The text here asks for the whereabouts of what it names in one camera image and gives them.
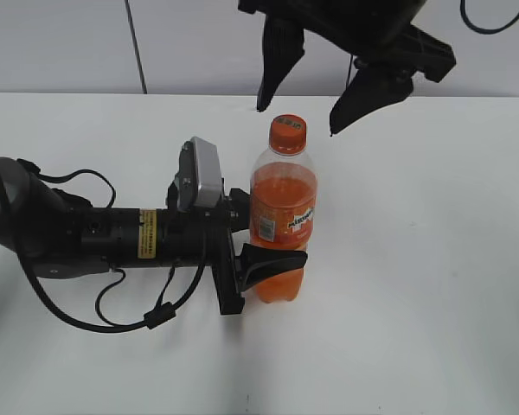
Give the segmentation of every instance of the yellow warning label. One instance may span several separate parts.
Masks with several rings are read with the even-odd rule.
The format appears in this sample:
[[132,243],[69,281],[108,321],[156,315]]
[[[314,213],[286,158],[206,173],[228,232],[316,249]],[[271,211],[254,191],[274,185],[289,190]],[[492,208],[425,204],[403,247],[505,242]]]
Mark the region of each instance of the yellow warning label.
[[154,259],[157,242],[157,212],[140,209],[140,227],[138,229],[138,258]]

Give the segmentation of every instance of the orange soda bottle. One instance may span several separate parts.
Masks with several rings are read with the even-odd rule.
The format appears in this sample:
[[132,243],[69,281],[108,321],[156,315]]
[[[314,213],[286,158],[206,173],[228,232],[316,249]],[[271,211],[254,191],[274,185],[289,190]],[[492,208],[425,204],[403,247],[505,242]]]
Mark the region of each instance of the orange soda bottle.
[[[271,124],[269,149],[259,156],[250,181],[250,239],[270,249],[305,251],[313,230],[317,178],[305,152],[307,126],[296,115]],[[292,301],[304,270],[289,271],[255,286],[265,303]]]

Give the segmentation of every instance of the black cable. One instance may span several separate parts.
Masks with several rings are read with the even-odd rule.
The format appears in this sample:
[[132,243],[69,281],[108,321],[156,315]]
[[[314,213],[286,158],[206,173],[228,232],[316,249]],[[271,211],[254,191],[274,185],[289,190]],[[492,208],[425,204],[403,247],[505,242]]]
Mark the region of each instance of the black cable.
[[115,322],[111,322],[110,320],[108,320],[104,314],[102,313],[102,309],[100,308],[100,303],[102,301],[102,297],[109,291],[111,290],[113,287],[116,287],[118,286],[119,284],[121,284],[123,281],[125,281],[125,278],[127,278],[127,274],[124,270],[120,269],[120,268],[116,268],[115,270],[113,270],[114,272],[117,272],[117,273],[120,273],[121,274],[121,278],[118,279],[117,281],[109,284],[107,287],[104,288],[104,290],[102,290],[100,292],[100,294],[96,297],[96,301],[94,302],[94,310],[96,311],[96,314],[98,315],[98,317],[100,318],[100,320],[102,320],[103,322],[105,322],[106,324],[109,324],[110,326],[120,326],[121,324],[117,324]]
[[3,178],[1,175],[0,175],[0,208],[3,210],[6,217],[8,218],[8,224],[10,226],[11,235],[12,235],[12,242],[13,242],[14,249],[16,251],[17,259],[19,260],[19,264],[21,265],[23,271],[25,272],[25,275],[27,276],[27,279],[28,279],[29,283],[31,284],[31,287],[33,287],[33,290],[35,291],[36,295],[39,297],[39,299],[42,301],[42,303],[48,309],[48,311],[50,311],[54,316],[56,316],[57,318],[62,320],[64,323],[76,327],[77,329],[83,329],[83,330],[92,331],[95,333],[105,333],[105,334],[127,333],[129,331],[134,331],[134,330],[138,330],[143,327],[146,327],[145,320],[142,320],[140,322],[135,322],[133,324],[123,325],[123,326],[107,327],[107,326],[100,326],[97,324],[91,324],[88,322],[82,322],[81,320],[78,320],[76,318],[71,317],[69,314],[66,314],[62,309],[60,309],[54,303],[54,301],[52,301],[52,299],[50,298],[48,293],[44,290],[44,287],[42,287],[38,277],[35,274],[35,271],[33,270],[33,266],[30,263],[29,258],[26,257],[23,252],[22,243],[19,238],[19,234],[17,232],[15,218],[11,212],[10,199],[6,193],[6,189],[4,188]]
[[73,180],[75,177],[80,176],[80,175],[96,176],[99,179],[101,179],[102,182],[107,184],[109,186],[110,190],[112,191],[112,197],[110,197],[110,201],[108,202],[106,208],[111,208],[113,206],[113,203],[115,203],[115,198],[117,196],[115,188],[110,183],[110,181],[106,179],[106,177],[104,175],[102,175],[101,173],[99,173],[96,170],[79,169],[79,170],[74,171],[73,173],[70,173],[65,176],[46,176],[41,173],[41,168],[38,167],[33,162],[30,162],[28,160],[23,160],[22,158],[18,158],[17,162],[20,163],[23,166],[23,168],[26,169],[29,173],[33,173],[38,179],[42,180],[43,182],[47,182],[47,183],[53,183],[53,184],[67,183],[67,182]]
[[135,32],[135,24],[132,20],[131,5],[129,0],[125,0],[125,11],[127,12],[127,21],[129,22],[129,30],[131,31],[132,48],[135,51],[135,58],[137,59],[138,77],[140,78],[140,86],[142,93],[148,93],[146,86],[146,79],[144,78],[144,70],[142,68],[142,60],[140,59],[140,50],[138,49],[137,33]]
[[196,287],[200,283],[200,280],[202,279],[202,274],[204,273],[204,268],[206,267],[206,253],[207,241],[206,233],[204,232],[202,235],[202,257],[200,258],[200,264],[196,269],[196,274],[194,275],[194,278],[192,279],[189,288],[186,290],[183,296],[179,298],[179,300],[175,304],[173,304],[173,308],[175,310],[181,308],[181,306],[183,306],[183,304],[185,304],[189,300],[190,296],[194,293]]
[[159,296],[157,297],[156,308],[162,306],[163,296],[165,295],[165,292],[167,291],[167,287],[169,287],[169,285],[171,284],[171,281],[173,280],[173,277],[175,276],[175,269],[176,269],[176,264],[173,263],[173,265],[171,266],[171,269],[170,269],[170,275],[167,278],[165,285],[163,286],[162,292],[160,292]]
[[506,29],[509,29],[511,26],[513,26],[514,24],[516,24],[519,21],[519,13],[517,13],[517,15],[513,18],[513,20],[511,20],[509,23],[502,26],[501,28],[497,28],[497,29],[480,28],[471,21],[469,16],[467,16],[466,3],[467,3],[466,0],[460,0],[459,12],[461,13],[461,18],[463,19],[465,25],[467,25],[467,27],[469,29],[471,29],[472,31],[474,31],[476,33],[479,33],[480,35],[495,35],[496,33],[500,33]]

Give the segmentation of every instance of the orange bottle cap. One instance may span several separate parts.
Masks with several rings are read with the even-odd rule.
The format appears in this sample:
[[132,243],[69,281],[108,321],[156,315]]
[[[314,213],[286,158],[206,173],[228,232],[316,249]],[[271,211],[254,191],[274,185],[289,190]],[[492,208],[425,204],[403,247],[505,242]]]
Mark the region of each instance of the orange bottle cap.
[[270,147],[280,154],[298,154],[305,148],[307,125],[297,115],[280,115],[271,123]]

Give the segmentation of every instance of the white table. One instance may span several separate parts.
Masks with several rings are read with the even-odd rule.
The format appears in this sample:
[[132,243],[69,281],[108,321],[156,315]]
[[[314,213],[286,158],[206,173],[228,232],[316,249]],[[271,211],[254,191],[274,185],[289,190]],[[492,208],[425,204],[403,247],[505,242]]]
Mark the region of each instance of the white table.
[[[251,97],[0,94],[0,156],[98,169],[116,206],[160,208],[194,135],[247,190],[284,112],[309,121],[319,179],[297,301],[247,295],[243,316],[219,316],[207,271],[163,327],[86,333],[51,316],[0,247],[0,414],[519,414],[519,99],[410,99],[329,138],[333,102],[276,98],[258,114]],[[66,188],[109,198],[93,178]],[[45,286],[96,322],[114,278]],[[131,271],[107,315],[139,319],[165,278]]]

